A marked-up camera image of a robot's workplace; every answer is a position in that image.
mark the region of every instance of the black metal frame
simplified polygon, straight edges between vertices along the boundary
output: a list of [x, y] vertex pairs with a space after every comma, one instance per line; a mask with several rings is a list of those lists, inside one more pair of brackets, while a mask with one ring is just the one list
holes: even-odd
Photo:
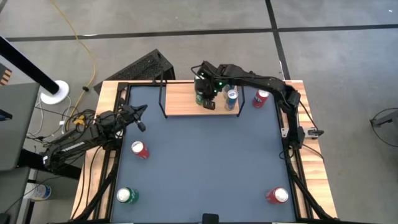
[[[193, 83], [193, 82], [189, 81], [189, 82], [172, 82], [172, 83], [173, 83], [173, 84], [186, 84], [186, 83]], [[118, 84], [118, 94], [117, 94], [117, 96], [116, 96], [117, 98], [116, 98], [114, 110], [115, 110], [115, 109], [118, 107], [118, 105], [120, 104], [120, 101], [121, 101], [121, 100], [120, 100], [120, 99], [121, 99], [121, 92], [122, 92], [123, 90], [126, 91], [126, 96], [125, 96], [125, 99], [123, 100], [123, 102], [128, 103], [128, 102], [130, 101], [130, 96], [131, 96], [130, 91], [131, 91], [131, 87], [133, 87], [133, 86], [159, 86], [159, 87], [160, 87], [159, 105], [160, 105], [160, 109], [162, 110], [162, 112], [163, 112], [165, 118], [167, 118], [167, 116], [165, 115], [164, 109], [163, 109], [163, 107], [162, 107], [162, 105], [161, 105], [161, 96], [162, 96], [161, 89], [162, 89], [162, 87], [163, 87], [163, 83], [162, 83], [162, 82], [152, 82], [152, 83], [119, 83], [119, 84]], [[277, 102], [276, 102], [275, 100], [274, 100], [274, 103], [275, 103], [275, 109], [277, 110], [277, 119], [278, 119], [279, 128], [283, 128], [283, 127], [284, 127], [284, 122], [283, 122], [283, 119], [282, 119], [282, 111], [281, 111], [281, 109], [279, 108], [279, 106], [278, 106], [278, 104], [277, 104]], [[282, 150], [284, 151], [284, 156], [285, 156], [285, 158], [287, 158], [287, 159], [290, 160], [290, 158], [289, 158], [289, 152], [288, 152], [288, 150], [287, 150], [288, 146], [287, 146], [287, 145], [284, 143], [284, 141], [282, 140], [282, 135], [281, 135], [281, 141], [282, 141], [282, 145], [283, 145], [283, 149], [282, 149]], [[300, 153], [297, 151], [295, 155], [299, 158], [299, 159], [296, 158], [296, 166], [297, 166], [297, 168], [298, 168], [298, 172], [299, 172], [299, 173], [302, 173], [302, 174], [299, 174], [299, 176], [300, 176], [302, 182], [303, 182], [305, 185], [307, 185], [307, 184], [306, 184], [306, 181], [305, 181], [304, 174], [303, 174], [303, 166], [302, 166], [302, 160], [301, 160], [301, 157], [300, 157]], [[118, 157], [115, 157], [114, 159], [115, 159], [115, 160], [118, 160], [119, 165], [120, 165], [120, 157], [118, 156]], [[108, 157], [105, 157], [105, 158], [104, 158], [104, 163], [108, 163], [108, 160], [109, 160], [109, 156], [108, 156]], [[102, 178], [103, 173], [106, 173], [106, 166], [103, 166], [103, 169], [102, 169], [101, 173], [102, 173], [102, 175], [101, 175], [101, 178]], [[302, 218], [301, 215], [300, 215], [299, 199], [298, 199], [298, 196], [297, 196], [297, 191], [296, 191], [296, 188], [295, 188], [295, 184], [294, 184], [294, 182], [293, 182], [293, 180], [292, 180], [292, 178], [290, 177], [289, 174], [288, 174], [288, 178], [289, 178], [289, 185], [290, 185], [290, 193], [291, 193], [292, 200], [293, 200], [293, 205], [294, 205], [295, 219], [296, 219], [296, 221], [298, 221], [298, 220], [300, 220], [300, 219]], [[107, 219], [107, 220], [109, 220], [109, 221], [110, 221], [110, 219], [111, 219], [111, 212], [112, 212], [112, 208], [113, 208], [113, 198], [114, 198], [114, 190], [115, 190], [115, 187], [116, 187], [116, 182], [117, 182], [117, 178], [115, 178], [115, 180], [114, 180], [113, 183], [111, 184], [111, 188], [110, 188], [110, 190], [109, 190], [108, 204], [107, 204], [107, 206], [106, 206], [106, 215], [105, 215], [105, 219]], [[307, 207], [307, 204], [306, 204], [306, 212], [307, 212], [307, 217], [312, 218], [312, 210], [311, 210], [311, 208], [310, 208], [309, 206]]]

